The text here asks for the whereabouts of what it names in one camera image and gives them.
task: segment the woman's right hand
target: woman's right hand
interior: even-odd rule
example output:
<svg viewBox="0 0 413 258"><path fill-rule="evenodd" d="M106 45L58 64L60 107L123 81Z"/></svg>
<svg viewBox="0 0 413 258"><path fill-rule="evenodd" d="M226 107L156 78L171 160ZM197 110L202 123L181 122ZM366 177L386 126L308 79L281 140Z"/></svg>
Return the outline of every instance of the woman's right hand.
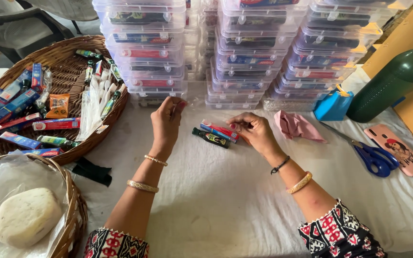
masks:
<svg viewBox="0 0 413 258"><path fill-rule="evenodd" d="M280 159L283 161L286 158L286 154L278 145L266 118L245 112L227 120L226 123L239 134L248 138L253 147L267 161L271 162Z"/></svg>

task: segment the wicker basket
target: wicker basket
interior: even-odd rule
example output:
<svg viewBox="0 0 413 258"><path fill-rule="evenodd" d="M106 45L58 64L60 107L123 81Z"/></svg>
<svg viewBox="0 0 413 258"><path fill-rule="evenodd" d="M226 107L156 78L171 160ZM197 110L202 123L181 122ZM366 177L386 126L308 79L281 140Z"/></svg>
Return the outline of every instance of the wicker basket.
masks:
<svg viewBox="0 0 413 258"><path fill-rule="evenodd" d="M51 159L46 159L34 154L26 154L32 160L39 160L57 170L66 182L66 195L68 201L68 210L65 218L65 231L59 237L57 245L49 258L73 258L76 257L77 251L81 245L82 237L87 226L87 203L81 195L81 191L77 188L71 179L71 174L60 167ZM72 250L68 252L68 248L72 243Z"/></svg>
<svg viewBox="0 0 413 258"><path fill-rule="evenodd" d="M75 50L100 50L104 56L110 57L108 50L105 47L105 39L103 36L83 36L72 39L67 39L51 46L38 50L24 59L16 63L10 68L0 79L0 88L4 89L12 83L24 69L33 63L41 63L42 65L50 66L52 71L52 92L53 94L70 94L69 114L68 117L75 118L81 116L82 92L85 89L84 78L85 68L87 67L87 59L74 54ZM109 65L103 62L103 67L109 69ZM114 107L103 121L104 125L108 125L103 132L97 134L94 132L88 139L83 141L79 146L67 151L62 155L55 156L53 160L60 165L70 163L77 160L81 156L92 150L99 144L111 130L112 125L118 120L127 103L129 94L124 91ZM53 136L66 137L74 140L79 129L65 129L55 131L34 131L32 128L25 129L17 134L26 136L31 139L36 139L39 135L49 134ZM0 156L7 154L9 151L14 151L17 146L12 143L0 140Z"/></svg>

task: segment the pink phone case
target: pink phone case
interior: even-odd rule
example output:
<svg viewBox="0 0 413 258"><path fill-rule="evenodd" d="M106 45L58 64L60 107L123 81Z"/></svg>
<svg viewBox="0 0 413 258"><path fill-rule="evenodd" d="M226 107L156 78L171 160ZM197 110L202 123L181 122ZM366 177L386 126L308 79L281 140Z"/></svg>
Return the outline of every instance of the pink phone case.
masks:
<svg viewBox="0 0 413 258"><path fill-rule="evenodd" d="M413 150L409 148L384 124L364 129L364 133L382 149L393 154L399 161L399 168L408 176L413 176Z"/></svg>

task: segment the scissors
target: scissors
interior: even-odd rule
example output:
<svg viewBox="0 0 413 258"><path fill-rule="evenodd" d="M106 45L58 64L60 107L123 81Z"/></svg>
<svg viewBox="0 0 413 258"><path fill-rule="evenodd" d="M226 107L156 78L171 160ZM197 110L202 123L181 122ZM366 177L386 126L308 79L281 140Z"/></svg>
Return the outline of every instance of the scissors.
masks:
<svg viewBox="0 0 413 258"><path fill-rule="evenodd" d="M340 137L344 138L345 140L347 140L347 142L350 145L352 145L353 149L355 149L356 152L358 152L361 159L363 159L364 164L366 165L367 169L372 174L374 174L376 176L379 176L379 177L387 177L387 176L390 175L392 170L399 167L399 161L395 158L395 156L393 156L388 151L386 151L382 148L371 147L371 146L369 146L367 144L364 144L360 141L354 140L354 139L346 136L345 134L337 131L336 129L330 127L329 125L323 123L323 122L320 122L320 124L324 125L329 130L335 132L338 136L340 136ZM375 172L372 169L371 165L376 166L378 171Z"/></svg>

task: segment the bubble wrap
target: bubble wrap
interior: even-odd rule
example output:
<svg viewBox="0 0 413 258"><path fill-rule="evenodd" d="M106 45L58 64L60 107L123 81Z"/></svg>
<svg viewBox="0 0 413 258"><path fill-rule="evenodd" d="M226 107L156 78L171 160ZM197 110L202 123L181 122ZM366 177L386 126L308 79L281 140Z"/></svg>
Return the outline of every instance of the bubble wrap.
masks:
<svg viewBox="0 0 413 258"><path fill-rule="evenodd" d="M317 101L277 101L268 97L263 97L262 106L266 111L313 111Z"/></svg>

